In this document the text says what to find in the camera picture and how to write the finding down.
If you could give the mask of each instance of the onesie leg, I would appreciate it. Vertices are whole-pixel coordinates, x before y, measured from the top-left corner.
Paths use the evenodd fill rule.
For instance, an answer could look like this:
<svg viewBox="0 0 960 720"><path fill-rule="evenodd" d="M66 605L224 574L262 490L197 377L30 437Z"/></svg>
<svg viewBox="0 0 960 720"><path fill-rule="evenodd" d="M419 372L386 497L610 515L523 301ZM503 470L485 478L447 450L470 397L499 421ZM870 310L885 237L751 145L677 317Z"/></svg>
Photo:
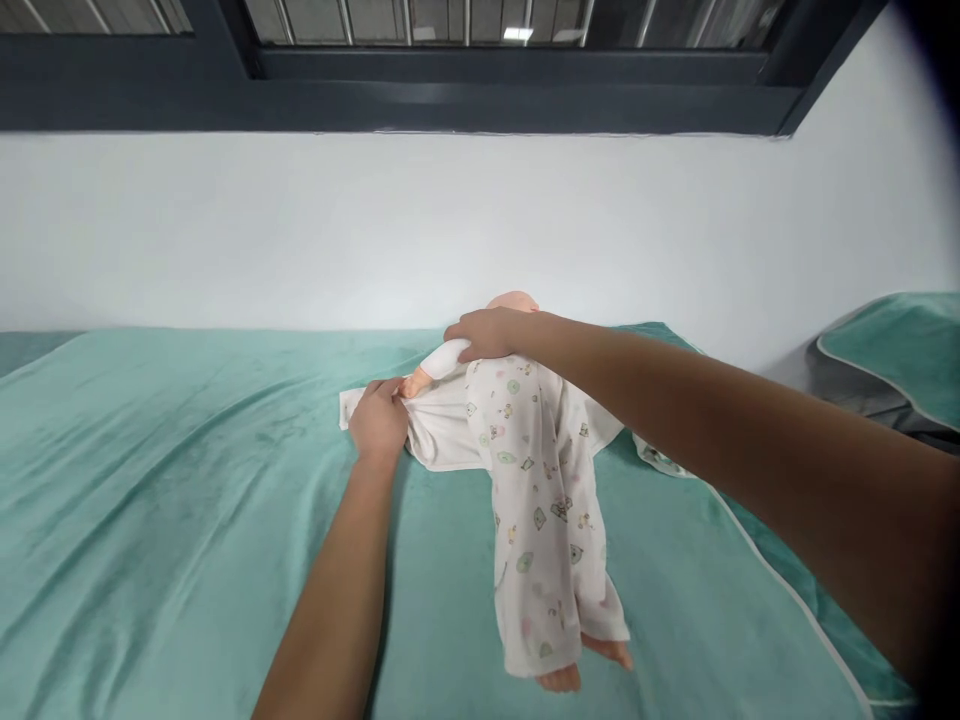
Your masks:
<svg viewBox="0 0 960 720"><path fill-rule="evenodd" d="M557 405L543 397L556 391L558 399L559 384L541 387L539 366L518 357L474 363L465 382L470 428L493 479L494 602L504 664L511 675L540 677L548 689L577 689L571 666L582 644L567 507L554 472L550 408Z"/></svg>
<svg viewBox="0 0 960 720"><path fill-rule="evenodd" d="M620 597L606 571L607 534L597 501L589 419L582 405L561 403L557 442L560 475L570 505L570 561L583 644L630 668L633 661L626 644L630 631Z"/></svg>

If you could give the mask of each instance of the window bar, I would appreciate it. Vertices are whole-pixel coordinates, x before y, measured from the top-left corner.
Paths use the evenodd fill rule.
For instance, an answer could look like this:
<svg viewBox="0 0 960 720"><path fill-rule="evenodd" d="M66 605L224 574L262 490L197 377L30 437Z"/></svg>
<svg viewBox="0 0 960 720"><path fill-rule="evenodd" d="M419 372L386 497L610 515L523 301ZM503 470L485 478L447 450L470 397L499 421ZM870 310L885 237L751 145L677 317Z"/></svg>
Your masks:
<svg viewBox="0 0 960 720"><path fill-rule="evenodd" d="M713 17L713 11L716 7L717 0L710 0L706 12L703 13L703 19L700 20L700 27L697 28L696 34L693 36L693 42L690 43L693 47L700 47L700 43L703 42L703 34L707 31L707 25L710 24L710 18Z"/></svg>
<svg viewBox="0 0 960 720"><path fill-rule="evenodd" d="M287 3L284 0L273 0L273 5L277 8L277 15L280 16L280 25L283 27L283 37L286 39L287 45L296 45L297 38L293 34L293 24L290 22Z"/></svg>
<svg viewBox="0 0 960 720"><path fill-rule="evenodd" d="M27 8L27 12L29 12L33 16L33 19L37 21L37 25L40 26L40 29L43 30L47 35L51 35L53 31L50 30L50 26L47 25L47 21L43 19L43 15L41 15L40 11L34 7L31 0L23 0L23 6Z"/></svg>
<svg viewBox="0 0 960 720"><path fill-rule="evenodd" d="M583 35L580 36L580 47L587 46L587 33L590 32L590 19L593 17L593 0L587 0L587 9L583 12Z"/></svg>
<svg viewBox="0 0 960 720"><path fill-rule="evenodd" d="M87 0L87 7L90 8L90 12L92 12L93 16L97 19L103 32L107 35L113 35L113 30L111 30L107 24L107 19L103 17L103 13L100 12L100 6L97 5L97 0Z"/></svg>
<svg viewBox="0 0 960 720"><path fill-rule="evenodd" d="M637 33L637 47L643 47L643 44L647 41L647 32L650 30L650 23L653 22L653 11L656 9L657 0L647 0L647 6L643 9L640 32Z"/></svg>
<svg viewBox="0 0 960 720"><path fill-rule="evenodd" d="M163 31L167 35L173 35L173 29L170 27L170 21L167 19L167 14L163 11L163 8L160 7L158 0L150 0L150 7L153 8L154 17L157 18L157 22L160 23L160 27L163 28Z"/></svg>
<svg viewBox="0 0 960 720"><path fill-rule="evenodd" d="M340 24L343 25L343 37L347 45L353 45L353 20L350 19L350 6L347 0L337 0L340 6Z"/></svg>
<svg viewBox="0 0 960 720"><path fill-rule="evenodd" d="M413 19L410 17L410 0L403 0L403 32L407 45L413 45Z"/></svg>
<svg viewBox="0 0 960 720"><path fill-rule="evenodd" d="M533 0L526 0L523 6L523 27L529 29L531 22L533 22ZM523 41L523 46L526 47L528 42L530 38Z"/></svg>
<svg viewBox="0 0 960 720"><path fill-rule="evenodd" d="M470 0L463 0L463 46L470 47Z"/></svg>

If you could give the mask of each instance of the onesie sleeve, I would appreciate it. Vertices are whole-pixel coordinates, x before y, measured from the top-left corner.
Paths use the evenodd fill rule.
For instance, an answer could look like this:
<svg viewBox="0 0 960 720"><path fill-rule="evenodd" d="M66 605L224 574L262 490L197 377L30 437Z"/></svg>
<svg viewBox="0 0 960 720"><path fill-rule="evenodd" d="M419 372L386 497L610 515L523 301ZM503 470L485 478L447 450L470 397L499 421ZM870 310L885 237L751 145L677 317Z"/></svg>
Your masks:
<svg viewBox="0 0 960 720"><path fill-rule="evenodd" d="M434 380L445 378L456 370L457 365L460 364L458 359L460 353L468 347L470 347L469 340L448 340L427 355L426 359L420 363L420 369Z"/></svg>

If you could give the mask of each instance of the bed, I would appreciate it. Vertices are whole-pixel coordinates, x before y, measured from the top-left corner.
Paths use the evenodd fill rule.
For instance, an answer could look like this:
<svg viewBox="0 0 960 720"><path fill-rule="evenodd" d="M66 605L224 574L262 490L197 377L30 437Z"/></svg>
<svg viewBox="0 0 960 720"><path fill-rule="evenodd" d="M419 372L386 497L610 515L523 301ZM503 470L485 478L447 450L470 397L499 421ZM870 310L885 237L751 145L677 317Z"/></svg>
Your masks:
<svg viewBox="0 0 960 720"><path fill-rule="evenodd" d="M679 345L668 327L625 328ZM338 393L438 331L0 333L0 716L249 717L353 459ZM909 688L763 524L628 433L596 460L636 668L503 671L489 479L401 463L374 718L898 717Z"/></svg>

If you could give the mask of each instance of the doll arm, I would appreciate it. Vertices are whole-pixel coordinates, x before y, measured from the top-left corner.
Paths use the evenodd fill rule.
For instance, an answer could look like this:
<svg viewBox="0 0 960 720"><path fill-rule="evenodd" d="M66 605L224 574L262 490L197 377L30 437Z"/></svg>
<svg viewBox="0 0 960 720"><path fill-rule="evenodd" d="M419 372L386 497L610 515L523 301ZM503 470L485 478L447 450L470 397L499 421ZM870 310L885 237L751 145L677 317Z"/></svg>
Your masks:
<svg viewBox="0 0 960 720"><path fill-rule="evenodd" d="M452 373L460 364L460 353L469 346L469 340L449 340L427 355L413 375L403 381L400 386L401 397L416 397L434 380L440 380Z"/></svg>

